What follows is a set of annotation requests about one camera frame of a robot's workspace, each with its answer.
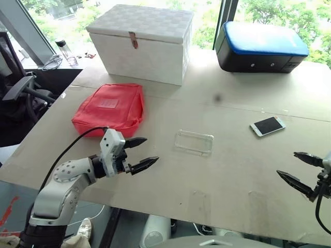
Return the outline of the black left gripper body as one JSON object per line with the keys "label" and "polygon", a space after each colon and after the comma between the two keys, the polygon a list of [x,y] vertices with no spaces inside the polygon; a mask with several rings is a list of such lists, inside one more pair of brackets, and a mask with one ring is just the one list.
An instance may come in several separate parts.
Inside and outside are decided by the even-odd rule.
{"label": "black left gripper body", "polygon": [[112,155],[113,169],[117,174],[130,172],[129,165],[126,161],[127,153],[126,153],[125,149],[126,149],[125,144],[118,146]]}

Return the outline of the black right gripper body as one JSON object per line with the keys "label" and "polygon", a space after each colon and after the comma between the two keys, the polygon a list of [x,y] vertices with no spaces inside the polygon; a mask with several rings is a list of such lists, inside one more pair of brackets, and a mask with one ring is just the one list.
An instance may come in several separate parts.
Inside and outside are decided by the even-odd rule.
{"label": "black right gripper body", "polygon": [[330,172],[327,169],[318,174],[318,186],[318,195],[330,198]]}

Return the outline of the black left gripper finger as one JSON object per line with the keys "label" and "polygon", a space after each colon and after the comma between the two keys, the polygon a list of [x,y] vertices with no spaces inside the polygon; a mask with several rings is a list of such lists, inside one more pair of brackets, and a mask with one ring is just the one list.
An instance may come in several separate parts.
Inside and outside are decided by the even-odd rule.
{"label": "black left gripper finger", "polygon": [[140,173],[140,172],[148,169],[149,167],[151,167],[154,163],[157,162],[158,159],[159,159],[159,157],[149,157],[149,158],[146,158],[144,160],[141,160],[136,165],[128,164],[129,172],[131,173],[131,175],[135,175],[137,173]]}
{"label": "black left gripper finger", "polygon": [[139,146],[142,143],[144,143],[145,141],[147,141],[147,138],[144,138],[144,137],[130,138],[125,141],[125,148],[127,149],[127,148],[133,148],[133,147]]}

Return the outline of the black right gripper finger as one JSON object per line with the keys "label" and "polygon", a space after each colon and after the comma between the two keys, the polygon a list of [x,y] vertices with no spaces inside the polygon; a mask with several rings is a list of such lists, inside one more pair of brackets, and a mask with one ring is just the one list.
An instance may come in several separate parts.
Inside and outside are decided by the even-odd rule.
{"label": "black right gripper finger", "polygon": [[292,188],[298,190],[302,194],[304,194],[311,202],[314,202],[317,194],[314,192],[314,190],[302,183],[298,178],[294,177],[293,175],[276,170],[277,174]]}
{"label": "black right gripper finger", "polygon": [[293,152],[293,154],[296,158],[300,159],[301,161],[303,161],[309,165],[324,168],[323,159],[320,157],[317,157],[313,154],[306,153],[306,152]]}

